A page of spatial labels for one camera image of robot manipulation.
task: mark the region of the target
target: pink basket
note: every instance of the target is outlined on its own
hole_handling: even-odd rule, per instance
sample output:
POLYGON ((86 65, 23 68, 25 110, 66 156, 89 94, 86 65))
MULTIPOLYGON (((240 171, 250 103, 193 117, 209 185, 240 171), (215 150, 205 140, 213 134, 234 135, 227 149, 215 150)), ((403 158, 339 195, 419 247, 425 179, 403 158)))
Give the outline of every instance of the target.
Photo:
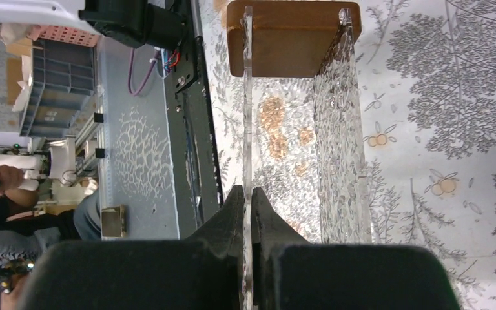
POLYGON ((78 30, 75 28, 50 26, 39 37, 47 40, 66 42, 84 47, 93 47, 98 43, 99 34, 78 30))

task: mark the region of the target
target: plastic bin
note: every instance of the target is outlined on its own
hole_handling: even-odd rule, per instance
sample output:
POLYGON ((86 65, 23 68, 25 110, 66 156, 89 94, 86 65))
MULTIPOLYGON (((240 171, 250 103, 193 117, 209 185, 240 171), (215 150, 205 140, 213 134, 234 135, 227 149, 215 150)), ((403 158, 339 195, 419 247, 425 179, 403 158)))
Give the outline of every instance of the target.
POLYGON ((63 138, 94 95, 94 49, 59 41, 34 42, 33 86, 20 115, 20 136, 63 138))

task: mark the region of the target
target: brown wooden block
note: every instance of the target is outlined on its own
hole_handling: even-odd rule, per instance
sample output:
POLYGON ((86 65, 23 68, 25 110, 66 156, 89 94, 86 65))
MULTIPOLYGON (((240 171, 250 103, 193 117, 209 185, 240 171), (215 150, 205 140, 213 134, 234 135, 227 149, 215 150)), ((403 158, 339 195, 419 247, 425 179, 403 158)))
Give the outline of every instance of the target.
POLYGON ((243 76, 246 6, 253 8, 254 77, 311 78, 324 60, 339 26, 339 11, 350 9, 355 40, 362 24, 354 2, 236 0, 227 5, 231 74, 243 76))

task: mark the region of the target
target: jeans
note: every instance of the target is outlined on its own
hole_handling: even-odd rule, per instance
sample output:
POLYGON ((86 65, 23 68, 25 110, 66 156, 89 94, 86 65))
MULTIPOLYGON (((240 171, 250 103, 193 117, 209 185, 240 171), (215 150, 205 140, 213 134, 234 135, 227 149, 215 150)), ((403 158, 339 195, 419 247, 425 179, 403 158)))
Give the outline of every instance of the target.
POLYGON ((82 240, 101 240, 99 189, 81 201, 73 214, 73 223, 82 240))

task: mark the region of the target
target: transparent plastic sheet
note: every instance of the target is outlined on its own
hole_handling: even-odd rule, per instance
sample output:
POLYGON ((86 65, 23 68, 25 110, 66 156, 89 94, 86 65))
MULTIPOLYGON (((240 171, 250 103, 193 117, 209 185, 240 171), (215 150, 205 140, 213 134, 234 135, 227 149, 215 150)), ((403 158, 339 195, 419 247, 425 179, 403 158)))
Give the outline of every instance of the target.
POLYGON ((354 43, 351 13, 343 9, 334 43, 314 84, 324 243, 371 242, 354 43))
POLYGON ((244 150, 243 150, 243 257, 242 294, 243 309, 251 310, 253 304, 252 276, 252 7, 246 6, 242 25, 244 37, 244 150))

